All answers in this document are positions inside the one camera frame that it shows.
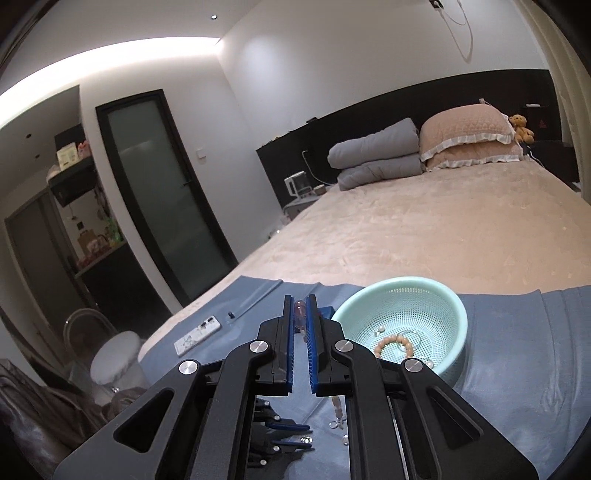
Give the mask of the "blue rectangular box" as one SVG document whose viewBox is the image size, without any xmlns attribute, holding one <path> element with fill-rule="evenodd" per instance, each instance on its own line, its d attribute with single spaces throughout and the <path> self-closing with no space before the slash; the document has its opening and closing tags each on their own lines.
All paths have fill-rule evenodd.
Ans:
<svg viewBox="0 0 591 480">
<path fill-rule="evenodd" d="M 322 318 L 332 320 L 335 315 L 335 308 L 332 306 L 319 307 L 318 313 L 322 316 Z"/>
</svg>

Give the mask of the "white electric kettle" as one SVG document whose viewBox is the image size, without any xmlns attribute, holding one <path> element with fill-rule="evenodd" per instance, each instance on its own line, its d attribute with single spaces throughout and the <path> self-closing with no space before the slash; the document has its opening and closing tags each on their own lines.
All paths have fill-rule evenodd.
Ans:
<svg viewBox="0 0 591 480">
<path fill-rule="evenodd" d="M 311 184 L 308 181 L 308 175 L 304 171 L 288 176 L 283 182 L 290 197 L 304 198 L 311 192 Z"/>
</svg>

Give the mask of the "brown teddy bear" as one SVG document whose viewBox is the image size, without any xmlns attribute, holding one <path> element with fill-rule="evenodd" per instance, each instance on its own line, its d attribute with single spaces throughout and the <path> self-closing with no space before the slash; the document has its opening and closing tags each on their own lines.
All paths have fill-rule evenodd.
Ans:
<svg viewBox="0 0 591 480">
<path fill-rule="evenodd" d="M 533 144 L 535 134 L 527 127 L 527 120 L 523 115 L 515 114 L 509 117 L 509 122 L 515 131 L 515 138 L 519 143 Z"/>
</svg>

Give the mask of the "black nightstand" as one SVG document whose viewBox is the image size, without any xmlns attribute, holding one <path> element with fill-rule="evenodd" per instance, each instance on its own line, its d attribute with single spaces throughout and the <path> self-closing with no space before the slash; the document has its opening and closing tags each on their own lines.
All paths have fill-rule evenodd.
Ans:
<svg viewBox="0 0 591 480">
<path fill-rule="evenodd" d="M 573 146 L 562 141 L 546 140 L 537 141 L 528 149 L 530 155 L 546 170 L 572 190 L 580 190 L 578 164 Z"/>
</svg>

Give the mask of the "mint green plastic basket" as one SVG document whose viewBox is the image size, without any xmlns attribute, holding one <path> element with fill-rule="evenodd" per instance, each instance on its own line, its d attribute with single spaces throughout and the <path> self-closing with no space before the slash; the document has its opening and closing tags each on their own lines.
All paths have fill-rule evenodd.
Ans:
<svg viewBox="0 0 591 480">
<path fill-rule="evenodd" d="M 400 363 L 412 352 L 449 385 L 465 364 L 468 315 L 460 297 L 432 279 L 405 276 L 363 288 L 332 318 L 345 336 Z"/>
</svg>

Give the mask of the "frosted glass door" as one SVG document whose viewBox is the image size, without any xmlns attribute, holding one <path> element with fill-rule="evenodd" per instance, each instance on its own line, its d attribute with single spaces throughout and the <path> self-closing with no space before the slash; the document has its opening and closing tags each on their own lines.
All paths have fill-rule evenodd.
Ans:
<svg viewBox="0 0 591 480">
<path fill-rule="evenodd" d="M 164 91 L 96 108 L 122 200 L 167 286 L 182 306 L 238 265 L 190 164 Z"/>
</svg>

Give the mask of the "white remote control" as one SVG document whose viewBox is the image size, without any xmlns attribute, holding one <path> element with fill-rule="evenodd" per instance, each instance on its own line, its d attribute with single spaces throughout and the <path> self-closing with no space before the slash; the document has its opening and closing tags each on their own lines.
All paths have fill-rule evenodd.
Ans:
<svg viewBox="0 0 591 480">
<path fill-rule="evenodd" d="M 178 357 L 182 357 L 198 344 L 221 330 L 221 322 L 214 316 L 206 318 L 184 336 L 174 342 L 174 350 Z"/>
</svg>

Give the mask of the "grey folded duvet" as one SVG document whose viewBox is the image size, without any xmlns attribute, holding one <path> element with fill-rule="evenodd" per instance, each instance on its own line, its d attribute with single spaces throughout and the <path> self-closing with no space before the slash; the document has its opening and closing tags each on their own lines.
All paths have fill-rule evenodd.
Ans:
<svg viewBox="0 0 591 480">
<path fill-rule="evenodd" d="M 362 138 L 335 144 L 329 150 L 329 166 L 339 170 L 341 191 L 421 175 L 419 134 L 409 117 Z"/>
</svg>

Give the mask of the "beige curtain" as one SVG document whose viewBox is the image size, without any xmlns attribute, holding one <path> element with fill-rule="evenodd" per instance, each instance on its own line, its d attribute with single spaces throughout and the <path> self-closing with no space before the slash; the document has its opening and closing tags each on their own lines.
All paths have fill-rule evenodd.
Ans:
<svg viewBox="0 0 591 480">
<path fill-rule="evenodd" d="M 581 192 L 590 202 L 590 74 L 565 35 L 533 1 L 521 1 L 558 89 L 577 156 Z"/>
</svg>

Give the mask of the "pink ruffled pillow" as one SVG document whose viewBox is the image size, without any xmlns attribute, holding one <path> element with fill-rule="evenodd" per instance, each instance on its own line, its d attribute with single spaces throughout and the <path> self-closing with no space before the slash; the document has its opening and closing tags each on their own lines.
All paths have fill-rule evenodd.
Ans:
<svg viewBox="0 0 591 480">
<path fill-rule="evenodd" d="M 509 117 L 494 106 L 472 104 L 440 112 L 420 132 L 420 159 L 428 171 L 523 159 Z"/>
</svg>

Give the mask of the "beige bed cover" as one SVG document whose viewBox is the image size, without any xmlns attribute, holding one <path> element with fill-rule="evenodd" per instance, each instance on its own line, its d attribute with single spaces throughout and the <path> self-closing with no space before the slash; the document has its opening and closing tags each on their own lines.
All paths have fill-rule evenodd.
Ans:
<svg viewBox="0 0 591 480">
<path fill-rule="evenodd" d="M 585 286 L 590 207 L 532 160 L 332 189 L 171 316 L 141 353 L 242 276 L 358 286 L 422 276 L 484 294 Z"/>
</svg>

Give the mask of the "blue fabric cloth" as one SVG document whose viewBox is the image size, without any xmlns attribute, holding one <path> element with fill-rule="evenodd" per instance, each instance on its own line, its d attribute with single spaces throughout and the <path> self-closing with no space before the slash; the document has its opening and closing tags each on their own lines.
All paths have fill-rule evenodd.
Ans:
<svg viewBox="0 0 591 480">
<path fill-rule="evenodd" d="M 208 317 L 221 329 L 193 348 L 200 363 L 224 358 L 279 316 L 286 296 L 339 307 L 356 286 L 240 277 L 145 344 L 141 367 L 158 381 L 179 362 L 175 342 Z M 510 440 L 543 479 L 590 474 L 590 290 L 462 296 L 469 320 L 456 391 Z"/>
</svg>

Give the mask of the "white round stool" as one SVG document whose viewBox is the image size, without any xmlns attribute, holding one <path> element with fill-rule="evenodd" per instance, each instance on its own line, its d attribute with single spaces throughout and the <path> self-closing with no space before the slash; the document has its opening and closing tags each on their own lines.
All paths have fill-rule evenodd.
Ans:
<svg viewBox="0 0 591 480">
<path fill-rule="evenodd" d="M 145 388 L 147 380 L 137 360 L 141 346 L 140 337 L 133 331 L 124 331 L 112 337 L 91 362 L 91 380 L 113 393 Z"/>
</svg>

